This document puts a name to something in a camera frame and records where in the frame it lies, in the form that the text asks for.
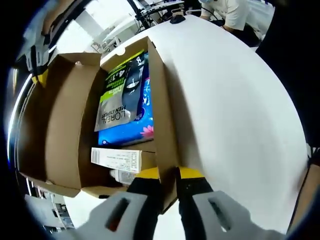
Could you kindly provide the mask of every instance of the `cardboard box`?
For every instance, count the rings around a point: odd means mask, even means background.
[[[306,212],[308,211],[314,199],[317,188],[320,186],[320,166],[312,164],[309,167],[305,182],[300,190],[300,196],[296,202],[296,211],[293,216],[290,230],[297,226]]]
[[[177,197],[172,171],[178,165],[164,64],[147,38],[125,48],[100,66],[95,53],[58,55],[49,65],[46,87],[37,83],[22,113],[16,147],[21,174],[51,192],[74,197],[82,189],[103,198],[124,187],[109,187],[109,169],[91,163],[96,115],[107,72],[138,53],[149,53],[154,140],[126,149],[154,152],[165,191],[166,209]]]

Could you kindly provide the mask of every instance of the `white table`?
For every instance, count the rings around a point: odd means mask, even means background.
[[[245,206],[256,224],[285,233],[307,149],[297,111],[277,76],[240,40],[192,15],[143,31],[101,63],[145,36],[176,76],[169,85],[183,164]],[[177,239],[184,239],[177,204],[171,211],[159,217],[155,239],[177,231]]]

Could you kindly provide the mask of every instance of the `black cable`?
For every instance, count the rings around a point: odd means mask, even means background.
[[[212,11],[209,11],[208,9],[206,9],[206,8],[204,8],[204,7],[201,7],[201,8],[204,9],[204,10],[206,10],[206,11],[208,11],[209,13],[211,13],[212,16],[215,18],[215,20],[218,20],[218,18],[213,14]]]
[[[137,35],[138,33],[140,33],[141,27],[142,27],[142,25],[141,25],[140,22],[139,22],[138,31],[136,31],[136,33],[135,33],[134,35]]]
[[[134,19],[134,23],[135,23],[135,25],[136,25],[136,28],[139,29],[139,26],[138,26],[139,21],[138,21],[138,23],[137,23],[137,20]]]
[[[161,23],[163,23],[164,21],[167,21],[168,19],[164,19],[164,16],[165,16],[165,13],[163,12],[163,10],[162,11],[159,11],[158,12],[159,13],[159,15],[160,15],[160,19],[161,19]]]
[[[157,1],[157,2],[154,2],[154,3],[150,4],[150,6],[151,6],[151,7],[157,6],[157,5],[159,5],[159,4],[161,4],[161,3],[164,3],[164,2],[165,2],[164,0],[162,0],[162,1]]]
[[[314,156],[314,148],[310,146],[310,156],[311,158]]]

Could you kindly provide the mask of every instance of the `barcode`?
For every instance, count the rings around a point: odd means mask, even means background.
[[[91,149],[91,162],[100,164],[100,152],[94,148]]]

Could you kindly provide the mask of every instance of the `person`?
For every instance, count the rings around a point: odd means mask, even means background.
[[[195,0],[184,0],[184,12],[190,10],[199,10],[201,9],[201,2]],[[201,13],[199,11],[193,11],[190,14],[200,17]]]
[[[200,18],[210,21],[217,12],[222,20],[212,21],[230,32],[249,47],[256,47],[261,34],[253,12],[247,0],[199,0],[201,2]]]

